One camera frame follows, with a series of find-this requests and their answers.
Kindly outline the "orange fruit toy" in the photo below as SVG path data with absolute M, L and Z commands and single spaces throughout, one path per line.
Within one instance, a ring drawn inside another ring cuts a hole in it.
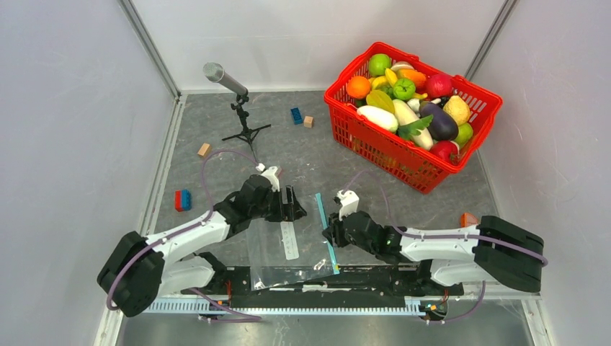
M 347 83 L 346 91 L 354 99 L 364 99 L 371 91 L 371 83 L 364 76 L 353 76 Z

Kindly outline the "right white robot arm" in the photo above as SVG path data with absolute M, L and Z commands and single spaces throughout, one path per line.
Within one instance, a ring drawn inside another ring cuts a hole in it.
M 541 289 L 541 237 L 497 216 L 458 229 L 420 230 L 380 225 L 363 211 L 333 213 L 323 236 L 337 247 L 353 245 L 389 264 L 417 263 L 418 289 L 434 294 L 457 284 L 494 281 L 527 293 Z

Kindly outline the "clear zip top bag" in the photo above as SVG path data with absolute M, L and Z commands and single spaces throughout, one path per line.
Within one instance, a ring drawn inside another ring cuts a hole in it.
M 326 223 L 320 195 L 299 197 L 298 202 L 303 217 L 279 223 L 255 220 L 246 232 L 252 290 L 339 274 L 334 250 L 322 235 Z

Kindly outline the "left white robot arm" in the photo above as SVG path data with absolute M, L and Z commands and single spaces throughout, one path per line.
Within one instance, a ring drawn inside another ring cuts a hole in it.
M 265 174 L 251 175 L 241 189 L 215 203 L 200 217 L 150 237 L 125 234 L 97 276 L 110 311 L 126 317 L 145 311 L 159 296 L 191 288 L 219 293 L 226 274 L 214 257 L 195 251 L 245 231 L 256 219 L 292 222 L 307 216 L 294 189 Z

